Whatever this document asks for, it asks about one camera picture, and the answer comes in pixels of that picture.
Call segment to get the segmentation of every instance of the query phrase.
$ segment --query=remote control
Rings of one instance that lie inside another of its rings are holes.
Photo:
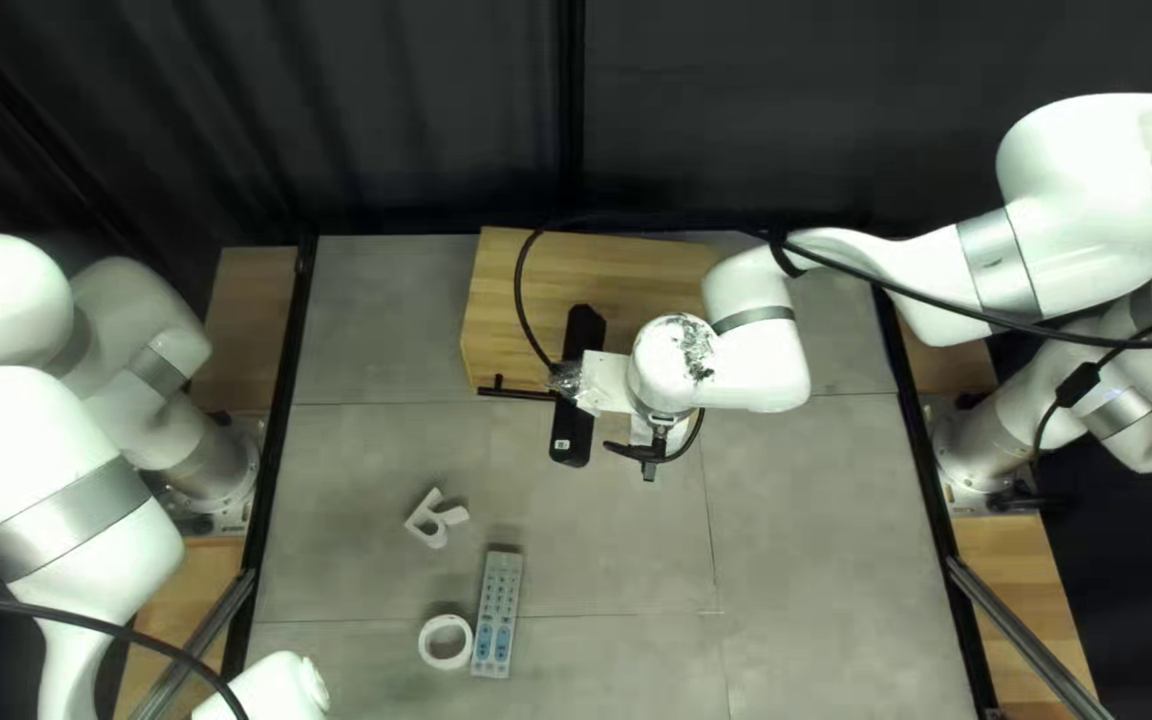
[[[483,571],[479,628],[475,634],[470,675],[475,679],[508,679],[518,621],[518,589],[522,585],[522,554],[490,551]]]

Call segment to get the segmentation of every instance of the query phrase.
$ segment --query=wooden platform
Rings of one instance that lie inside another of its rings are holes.
[[[491,385],[495,372],[501,372],[509,387],[543,387],[544,370],[522,336],[514,311],[515,258],[526,236],[525,230],[484,228],[461,336],[475,385]],[[669,311],[700,311],[698,283],[717,260],[717,252],[700,244],[546,234],[536,242],[524,274],[529,317],[545,350],[556,357],[562,351],[568,308],[593,303],[608,318],[608,350],[627,353],[643,321]],[[200,404],[260,406],[272,396],[294,263],[290,249],[230,249],[222,255],[207,320],[214,359],[200,371],[194,389]],[[998,385],[984,343],[931,349],[909,333],[904,341],[920,392],[984,392]],[[954,530],[964,560],[1092,688],[1043,521],[1037,516],[958,517]],[[182,570],[141,612],[138,629],[168,642],[184,642],[236,573],[240,544],[228,551],[194,545]],[[1007,718],[1070,718],[990,620],[978,616],[978,621]],[[221,644],[209,653],[209,660],[219,659]],[[158,674],[161,665],[149,662],[156,661],[137,660],[136,651],[129,658],[118,718],[126,718]]]
[[[545,389],[548,377],[518,328],[514,267],[531,230],[483,228],[464,310],[461,354],[471,387],[503,376],[506,387]],[[638,328],[667,312],[704,316],[700,278],[720,260],[706,244],[547,232],[522,278],[528,321],[553,361],[563,351],[567,312],[589,303],[607,320],[602,349],[628,353]]]

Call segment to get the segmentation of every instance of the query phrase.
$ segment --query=blue button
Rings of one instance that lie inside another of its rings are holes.
[[[505,662],[509,653],[509,628],[497,630],[497,662]]]
[[[479,660],[486,660],[491,651],[492,651],[492,629],[488,627],[479,630],[479,645],[476,646],[475,654]]]

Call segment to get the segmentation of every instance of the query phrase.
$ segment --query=white bracket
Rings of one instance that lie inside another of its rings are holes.
[[[416,510],[408,516],[408,521],[403,523],[408,532],[420,538],[420,541],[433,550],[447,546],[448,525],[458,525],[470,518],[470,511],[460,505],[437,513],[434,507],[440,502],[442,502],[441,491],[430,490],[420,505],[416,506]]]

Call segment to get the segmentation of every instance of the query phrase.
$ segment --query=white ring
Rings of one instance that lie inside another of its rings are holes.
[[[442,628],[456,628],[461,630],[464,644],[461,646],[461,652],[456,653],[454,658],[434,658],[429,652],[430,635]],[[458,667],[470,664],[470,654],[473,652],[473,630],[470,629],[470,624],[464,621],[464,617],[460,615],[439,615],[431,619],[420,629],[420,636],[416,639],[416,651],[420,652],[420,659],[430,667],[438,667],[440,670],[455,670]]]

